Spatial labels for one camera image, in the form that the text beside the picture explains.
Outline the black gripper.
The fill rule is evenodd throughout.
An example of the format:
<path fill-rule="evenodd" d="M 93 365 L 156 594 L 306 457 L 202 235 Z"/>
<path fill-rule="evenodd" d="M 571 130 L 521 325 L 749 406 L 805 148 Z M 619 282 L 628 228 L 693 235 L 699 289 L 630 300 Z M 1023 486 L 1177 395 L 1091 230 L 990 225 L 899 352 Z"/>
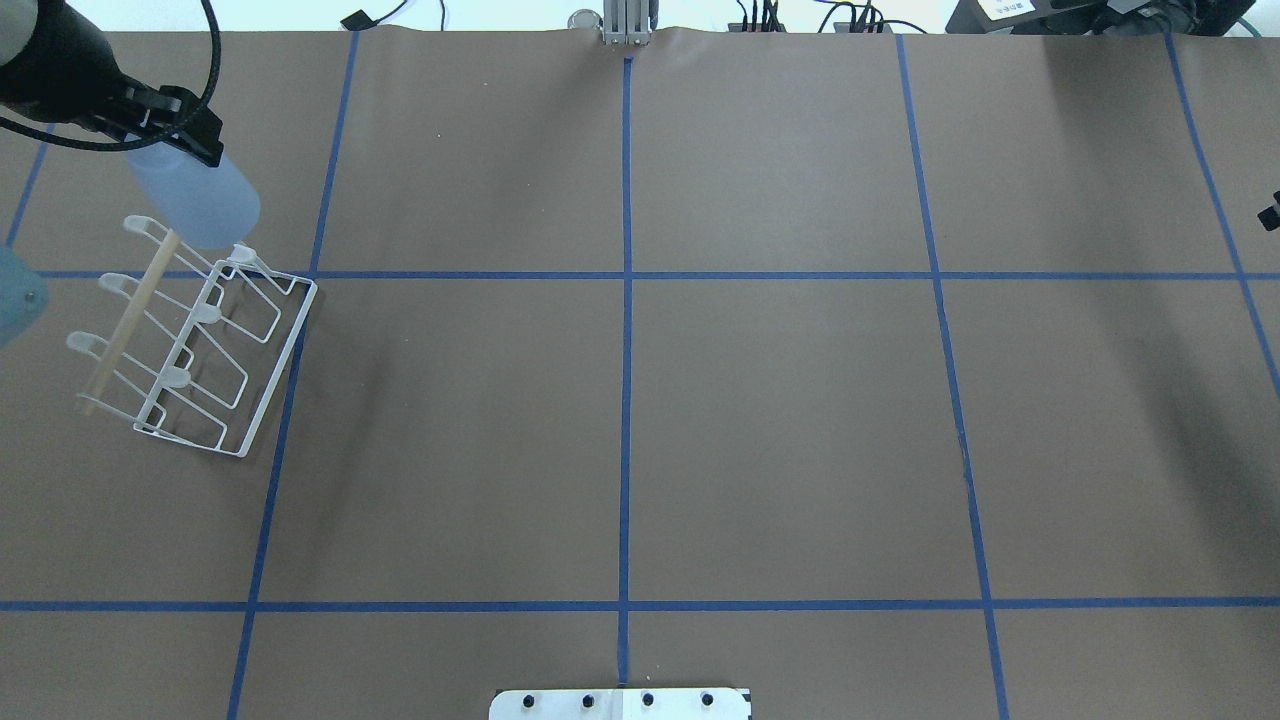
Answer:
<path fill-rule="evenodd" d="M 186 152 L 206 167 L 221 164 L 221 118 L 195 92 L 163 85 L 157 88 L 127 79 L 95 110 L 102 132 L 116 141 L 147 138 Z"/>

